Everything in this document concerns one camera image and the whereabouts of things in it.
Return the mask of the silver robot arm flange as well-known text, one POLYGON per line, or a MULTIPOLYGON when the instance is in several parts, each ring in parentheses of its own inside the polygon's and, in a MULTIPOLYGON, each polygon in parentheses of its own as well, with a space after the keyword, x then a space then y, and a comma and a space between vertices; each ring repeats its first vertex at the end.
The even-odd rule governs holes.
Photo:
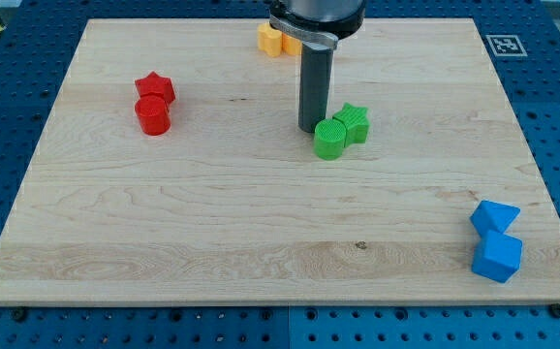
POLYGON ((366 0, 273 0, 269 24, 303 43, 336 49, 362 26, 366 0))

